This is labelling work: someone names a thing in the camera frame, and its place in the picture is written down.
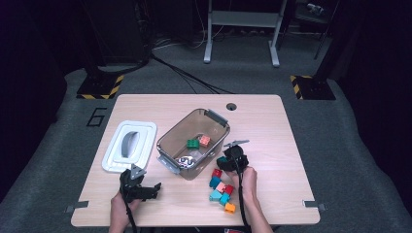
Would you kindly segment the grey device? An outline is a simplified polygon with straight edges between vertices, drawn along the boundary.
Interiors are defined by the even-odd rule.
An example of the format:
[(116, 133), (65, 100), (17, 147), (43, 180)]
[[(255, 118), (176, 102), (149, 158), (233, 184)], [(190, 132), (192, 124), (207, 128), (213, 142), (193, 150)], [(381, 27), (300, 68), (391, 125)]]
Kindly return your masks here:
[(312, 3), (308, 3), (306, 5), (307, 9), (311, 14), (314, 14), (316, 16), (321, 16), (324, 12), (324, 8), (319, 6), (319, 5), (314, 5)]

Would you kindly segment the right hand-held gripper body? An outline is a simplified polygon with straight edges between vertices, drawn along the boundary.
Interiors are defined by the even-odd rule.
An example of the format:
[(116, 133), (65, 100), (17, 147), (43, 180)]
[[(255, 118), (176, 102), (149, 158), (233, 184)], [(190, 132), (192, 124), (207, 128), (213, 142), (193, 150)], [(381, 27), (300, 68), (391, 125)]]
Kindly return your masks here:
[(225, 162), (227, 171), (243, 172), (249, 164), (247, 155), (239, 145), (230, 146), (228, 149), (227, 162)]

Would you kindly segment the white toy car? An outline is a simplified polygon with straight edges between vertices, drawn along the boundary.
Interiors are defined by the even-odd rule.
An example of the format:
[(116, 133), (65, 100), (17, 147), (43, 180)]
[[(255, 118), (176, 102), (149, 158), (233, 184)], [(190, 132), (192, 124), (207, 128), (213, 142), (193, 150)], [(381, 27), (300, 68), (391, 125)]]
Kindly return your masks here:
[(190, 168), (194, 165), (194, 159), (192, 156), (183, 156), (177, 159), (178, 164), (182, 168)]

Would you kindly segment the person's left hand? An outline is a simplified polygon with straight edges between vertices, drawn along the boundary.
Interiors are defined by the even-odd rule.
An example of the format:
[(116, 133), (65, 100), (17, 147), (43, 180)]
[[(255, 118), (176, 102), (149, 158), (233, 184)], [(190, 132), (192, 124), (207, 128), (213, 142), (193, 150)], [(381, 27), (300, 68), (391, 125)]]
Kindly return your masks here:
[(128, 223), (129, 218), (127, 215), (126, 206), (121, 194), (118, 192), (111, 199), (110, 227), (122, 228), (127, 226)]

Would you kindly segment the grey metal stand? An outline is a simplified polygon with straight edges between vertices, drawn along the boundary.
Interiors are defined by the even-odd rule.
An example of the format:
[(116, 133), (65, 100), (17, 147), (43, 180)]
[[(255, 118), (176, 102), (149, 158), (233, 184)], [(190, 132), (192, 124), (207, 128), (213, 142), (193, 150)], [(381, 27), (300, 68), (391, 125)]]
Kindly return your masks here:
[(213, 0), (208, 0), (208, 18), (207, 18), (207, 43), (204, 53), (203, 62), (211, 62), (213, 39), (212, 26), (246, 26), (273, 28), (274, 34), (271, 41), (268, 42), (272, 66), (280, 67), (280, 60), (277, 53), (277, 40), (280, 28), (283, 22), (285, 9), (288, 0), (281, 0), (280, 10), (277, 13), (256, 13), (256, 12), (233, 12), (233, 11), (216, 11), (213, 9)]

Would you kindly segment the transparent grey storage box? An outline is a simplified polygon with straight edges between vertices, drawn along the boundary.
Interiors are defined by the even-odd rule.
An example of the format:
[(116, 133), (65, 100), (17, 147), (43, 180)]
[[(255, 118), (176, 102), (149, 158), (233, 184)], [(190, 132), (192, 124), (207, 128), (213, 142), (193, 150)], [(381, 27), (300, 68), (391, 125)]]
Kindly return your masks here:
[[(160, 137), (156, 143), (159, 152), (157, 159), (172, 173), (191, 181), (221, 151), (223, 141), (229, 132), (227, 119), (213, 110), (195, 109)], [(187, 140), (199, 141), (202, 135), (211, 139), (207, 147), (201, 147), (199, 144), (197, 150), (187, 148)], [(190, 168), (182, 168), (177, 159), (183, 156), (192, 156), (194, 165)]]

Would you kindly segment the black striped stand base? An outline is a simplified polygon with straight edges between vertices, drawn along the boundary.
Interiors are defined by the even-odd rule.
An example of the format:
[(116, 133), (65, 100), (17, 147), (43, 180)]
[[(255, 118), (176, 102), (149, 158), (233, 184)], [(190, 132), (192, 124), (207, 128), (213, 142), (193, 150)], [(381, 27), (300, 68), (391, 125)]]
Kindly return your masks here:
[(311, 76), (290, 76), (294, 94), (299, 100), (335, 100), (326, 81), (316, 81)]
[(98, 78), (87, 76), (77, 91), (81, 99), (112, 99), (120, 89), (123, 76), (101, 75)]

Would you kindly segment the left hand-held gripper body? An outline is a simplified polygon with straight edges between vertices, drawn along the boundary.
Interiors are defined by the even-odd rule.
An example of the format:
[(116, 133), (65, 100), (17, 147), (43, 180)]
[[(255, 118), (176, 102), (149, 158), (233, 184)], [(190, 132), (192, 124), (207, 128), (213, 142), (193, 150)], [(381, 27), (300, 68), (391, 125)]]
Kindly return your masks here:
[(135, 164), (120, 174), (120, 194), (127, 203), (139, 198), (138, 189), (145, 174), (146, 171)]

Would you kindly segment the black cabinet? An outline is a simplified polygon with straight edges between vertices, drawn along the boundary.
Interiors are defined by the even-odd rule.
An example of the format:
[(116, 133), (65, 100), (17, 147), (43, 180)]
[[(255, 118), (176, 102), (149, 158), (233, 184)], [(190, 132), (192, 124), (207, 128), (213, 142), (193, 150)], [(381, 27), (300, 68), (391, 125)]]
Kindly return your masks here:
[(137, 0), (82, 0), (105, 64), (147, 60)]

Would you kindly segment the white lid with grey handle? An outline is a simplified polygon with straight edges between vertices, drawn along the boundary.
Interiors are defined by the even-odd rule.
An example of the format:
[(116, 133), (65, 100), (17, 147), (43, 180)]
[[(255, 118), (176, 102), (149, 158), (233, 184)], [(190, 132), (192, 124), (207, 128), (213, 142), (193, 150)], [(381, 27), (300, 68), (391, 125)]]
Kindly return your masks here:
[(122, 173), (132, 165), (145, 169), (154, 146), (156, 130), (153, 122), (121, 122), (106, 149), (102, 168), (112, 173)]

